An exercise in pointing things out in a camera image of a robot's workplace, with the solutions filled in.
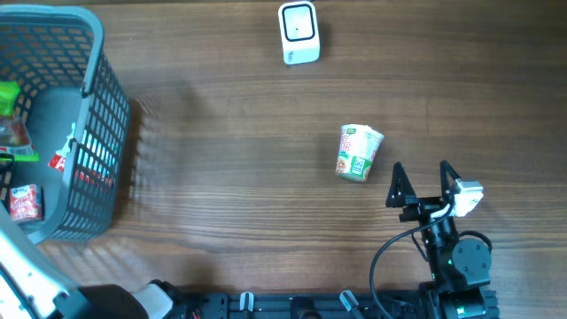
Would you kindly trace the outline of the red chocolate wafer bar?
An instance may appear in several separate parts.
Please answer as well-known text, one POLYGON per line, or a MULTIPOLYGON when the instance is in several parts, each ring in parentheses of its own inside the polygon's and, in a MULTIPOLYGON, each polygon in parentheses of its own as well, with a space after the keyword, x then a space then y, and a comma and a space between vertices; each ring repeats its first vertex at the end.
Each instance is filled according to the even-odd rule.
MULTIPOLYGON (((55 153, 48 166, 63 173, 66 167, 66 155, 55 153)), ((78 178, 80 182, 96 187, 101 187, 102 184, 110 188, 114 186, 114 179, 110 175, 110 171, 104 168, 102 164, 98 164, 93 159, 84 157, 81 166, 82 169, 76 169, 74 171, 74 177, 78 178)))

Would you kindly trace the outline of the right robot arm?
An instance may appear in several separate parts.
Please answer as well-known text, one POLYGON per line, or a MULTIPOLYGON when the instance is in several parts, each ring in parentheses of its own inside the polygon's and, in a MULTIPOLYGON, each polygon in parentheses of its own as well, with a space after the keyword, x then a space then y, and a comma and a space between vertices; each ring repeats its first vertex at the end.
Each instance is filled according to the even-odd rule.
POLYGON ((441 194, 420 198, 402 164, 395 163, 386 200, 388 207, 402 210, 401 222, 416 222, 422 235, 418 249, 431 281, 419 285, 416 312, 423 318, 482 318, 488 315, 482 288, 491 282, 492 243, 482 233, 459 232, 454 219, 472 212, 484 187, 462 179, 445 160, 439 170, 441 194))

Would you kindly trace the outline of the cup noodles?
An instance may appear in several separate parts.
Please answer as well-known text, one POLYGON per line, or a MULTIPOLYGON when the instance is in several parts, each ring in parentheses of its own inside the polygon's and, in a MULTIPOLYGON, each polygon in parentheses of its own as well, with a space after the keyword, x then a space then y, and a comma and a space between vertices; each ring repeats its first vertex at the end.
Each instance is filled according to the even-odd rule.
POLYGON ((341 127, 335 173, 347 180, 365 182, 384 135, 371 126, 341 127))

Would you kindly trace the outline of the small red tissue pack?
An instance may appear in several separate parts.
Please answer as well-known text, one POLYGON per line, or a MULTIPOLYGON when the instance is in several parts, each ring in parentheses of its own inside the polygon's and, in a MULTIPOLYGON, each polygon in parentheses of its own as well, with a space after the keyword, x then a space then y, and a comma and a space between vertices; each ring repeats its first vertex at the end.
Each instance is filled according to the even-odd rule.
POLYGON ((14 222, 34 222, 43 218, 42 188, 29 184, 10 190, 9 213, 14 222))

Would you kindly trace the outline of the green gummy candy bag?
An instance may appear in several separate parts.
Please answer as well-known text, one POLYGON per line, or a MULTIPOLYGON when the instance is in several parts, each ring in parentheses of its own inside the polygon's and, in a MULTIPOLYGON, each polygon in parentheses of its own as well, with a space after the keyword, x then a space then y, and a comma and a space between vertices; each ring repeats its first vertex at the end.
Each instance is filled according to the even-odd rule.
POLYGON ((16 114, 20 88, 16 82, 1 82, 1 162, 37 162, 35 150, 23 119, 16 114))

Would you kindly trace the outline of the teal snack packet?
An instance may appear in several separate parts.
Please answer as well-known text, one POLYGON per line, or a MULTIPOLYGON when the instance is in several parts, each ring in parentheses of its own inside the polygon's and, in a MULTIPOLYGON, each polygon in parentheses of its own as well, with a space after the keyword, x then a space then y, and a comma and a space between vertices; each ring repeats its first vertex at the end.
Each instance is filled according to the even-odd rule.
MULTIPOLYGON (((56 151, 56 153, 66 156, 70 153, 72 144, 75 142, 75 129, 76 124, 73 123, 72 132, 66 137, 66 144, 61 150, 56 151)), ((93 159, 98 164, 102 164, 107 170, 115 166, 117 145, 113 140, 107 145, 102 137, 96 137, 94 134, 85 132, 82 137, 81 145, 86 147, 87 152, 80 153, 82 156, 82 159, 79 160, 80 164, 83 162, 83 158, 86 157, 87 159, 93 159)))

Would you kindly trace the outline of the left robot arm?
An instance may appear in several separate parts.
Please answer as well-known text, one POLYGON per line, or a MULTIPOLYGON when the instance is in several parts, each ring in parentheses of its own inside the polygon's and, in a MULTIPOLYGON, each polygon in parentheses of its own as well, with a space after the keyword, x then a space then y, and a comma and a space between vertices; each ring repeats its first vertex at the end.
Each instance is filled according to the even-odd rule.
POLYGON ((81 286, 61 272, 1 209, 1 317, 166 318, 172 298, 157 284, 129 292, 116 284, 81 286))

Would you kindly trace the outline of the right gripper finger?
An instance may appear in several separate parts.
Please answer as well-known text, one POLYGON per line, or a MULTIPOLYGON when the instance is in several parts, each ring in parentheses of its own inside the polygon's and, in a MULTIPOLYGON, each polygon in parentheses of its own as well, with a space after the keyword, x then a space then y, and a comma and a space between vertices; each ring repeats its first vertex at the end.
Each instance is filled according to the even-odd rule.
POLYGON ((392 182, 385 201, 387 207, 405 207, 416 204, 416 193, 408 180, 402 164, 396 162, 392 170, 392 182))
POLYGON ((440 168, 440 186, 442 191, 443 199, 453 199, 454 195, 451 191, 451 187, 449 184, 449 179, 456 181, 460 178, 460 175, 455 172, 453 167, 449 164, 449 162, 444 159, 439 163, 440 168))

